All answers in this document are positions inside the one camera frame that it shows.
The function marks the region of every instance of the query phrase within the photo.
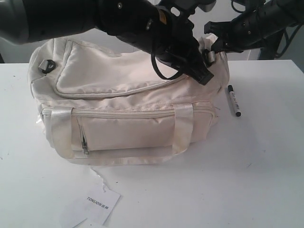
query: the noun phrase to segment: white bag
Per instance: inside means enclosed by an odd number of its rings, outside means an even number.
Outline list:
[[[210,40],[201,44],[210,46]],[[56,68],[43,74],[39,65],[49,59]],[[158,65],[166,76],[176,72]],[[145,52],[118,55],[58,38],[33,53],[28,79],[47,139],[61,157],[77,164],[133,165],[166,161],[206,138],[217,121],[212,99],[229,81],[226,54],[217,54],[209,70],[215,76],[206,86],[188,76],[164,81]],[[161,148],[170,145],[170,151]]]

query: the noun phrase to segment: marker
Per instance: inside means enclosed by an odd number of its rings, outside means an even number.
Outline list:
[[[229,95],[230,95],[230,99],[231,99],[231,102],[232,102],[234,112],[236,113],[237,117],[240,117],[241,116],[241,110],[239,109],[239,105],[238,105],[238,102],[237,102],[237,99],[236,99],[236,95],[233,91],[232,85],[228,85],[228,91],[229,91]]]

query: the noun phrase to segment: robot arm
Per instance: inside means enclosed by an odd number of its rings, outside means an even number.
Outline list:
[[[155,72],[163,79],[182,74],[206,85],[213,77],[206,52],[199,52],[188,19],[195,9],[212,10],[216,0],[0,0],[0,37],[23,44],[83,33],[93,28],[116,36],[151,54]],[[172,7],[180,15],[171,13]],[[263,47],[264,38],[304,22],[304,1],[272,0],[231,22],[209,22],[205,33],[219,37],[212,51],[241,52]],[[176,69],[166,78],[156,60]]]

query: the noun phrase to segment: bag strap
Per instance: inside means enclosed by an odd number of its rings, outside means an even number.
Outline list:
[[[85,165],[140,165],[170,160],[185,152],[191,142],[194,113],[192,104],[175,104],[175,128],[171,154],[167,156],[103,158],[72,150],[72,108],[55,107],[51,114],[51,135],[57,153],[71,163]]]

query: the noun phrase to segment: white table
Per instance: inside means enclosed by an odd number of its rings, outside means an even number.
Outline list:
[[[304,227],[304,74],[285,60],[229,64],[242,117],[222,93],[205,142],[160,165],[100,169],[123,196],[107,227]],[[0,227],[58,228],[100,180],[49,147],[26,72],[0,65]]]

